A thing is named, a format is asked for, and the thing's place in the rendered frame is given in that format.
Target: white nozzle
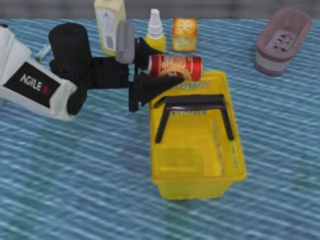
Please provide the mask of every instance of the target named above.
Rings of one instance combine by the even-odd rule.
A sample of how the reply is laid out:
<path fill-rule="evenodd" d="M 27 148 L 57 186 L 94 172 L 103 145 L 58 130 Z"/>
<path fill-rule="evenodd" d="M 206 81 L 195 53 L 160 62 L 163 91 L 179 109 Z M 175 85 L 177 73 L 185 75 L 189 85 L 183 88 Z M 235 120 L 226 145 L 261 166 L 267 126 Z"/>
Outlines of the white nozzle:
<path fill-rule="evenodd" d="M 152 39 L 160 39 L 163 34 L 160 12 L 158 9 L 151 9 L 150 20 L 148 25 L 148 35 Z"/>

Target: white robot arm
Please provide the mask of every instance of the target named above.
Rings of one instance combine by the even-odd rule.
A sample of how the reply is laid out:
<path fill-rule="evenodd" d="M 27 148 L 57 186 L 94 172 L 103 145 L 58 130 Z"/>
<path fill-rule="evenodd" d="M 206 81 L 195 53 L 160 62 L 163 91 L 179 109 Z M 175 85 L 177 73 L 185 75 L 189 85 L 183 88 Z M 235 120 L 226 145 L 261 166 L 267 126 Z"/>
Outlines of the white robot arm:
<path fill-rule="evenodd" d="M 31 51 L 0 26 L 0 97 L 39 115 L 71 121 L 87 90 L 59 78 L 31 58 Z"/>

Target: table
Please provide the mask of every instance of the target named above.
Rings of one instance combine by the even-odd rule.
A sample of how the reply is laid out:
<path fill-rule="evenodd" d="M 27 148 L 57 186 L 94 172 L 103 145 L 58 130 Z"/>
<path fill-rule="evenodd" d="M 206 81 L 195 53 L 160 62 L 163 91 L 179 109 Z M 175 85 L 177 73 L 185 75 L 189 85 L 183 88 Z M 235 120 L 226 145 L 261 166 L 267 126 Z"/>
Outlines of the table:
<path fill-rule="evenodd" d="M 3 19 L 33 56 L 68 19 Z M 103 56 L 94 19 L 93 56 Z M 132 20 L 144 36 L 147 20 Z M 199 21 L 195 55 L 227 73 L 248 171 L 220 199 L 163 200 L 152 184 L 148 107 L 93 90 L 69 123 L 0 110 L 2 240 L 320 239 L 320 21 L 281 77 L 253 67 L 266 20 Z M 171 40 L 172 20 L 163 21 Z M 50 53 L 42 63 L 48 66 Z"/>

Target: bottle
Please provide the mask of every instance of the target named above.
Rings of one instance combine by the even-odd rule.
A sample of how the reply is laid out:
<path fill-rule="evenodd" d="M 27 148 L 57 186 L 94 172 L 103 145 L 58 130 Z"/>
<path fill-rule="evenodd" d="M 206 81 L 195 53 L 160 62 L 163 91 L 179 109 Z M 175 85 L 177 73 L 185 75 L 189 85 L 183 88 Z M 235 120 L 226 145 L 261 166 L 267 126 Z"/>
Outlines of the bottle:
<path fill-rule="evenodd" d="M 148 33 L 145 35 L 144 40 L 150 47 L 163 53 L 166 52 L 166 36 L 163 33 L 160 12 L 158 9 L 151 9 Z"/>
<path fill-rule="evenodd" d="M 124 0 L 94 0 L 94 11 L 102 51 L 115 56 L 118 23 L 126 20 L 125 2 Z"/>

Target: yellow sponge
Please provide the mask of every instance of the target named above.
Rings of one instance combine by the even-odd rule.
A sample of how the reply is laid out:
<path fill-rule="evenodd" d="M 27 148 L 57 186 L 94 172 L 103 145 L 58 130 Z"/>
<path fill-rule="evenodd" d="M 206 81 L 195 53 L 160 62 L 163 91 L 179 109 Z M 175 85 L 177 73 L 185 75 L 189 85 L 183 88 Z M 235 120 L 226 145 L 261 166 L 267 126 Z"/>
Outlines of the yellow sponge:
<path fill-rule="evenodd" d="M 173 19 L 172 50 L 174 52 L 194 52 L 197 48 L 198 21 L 196 18 Z"/>

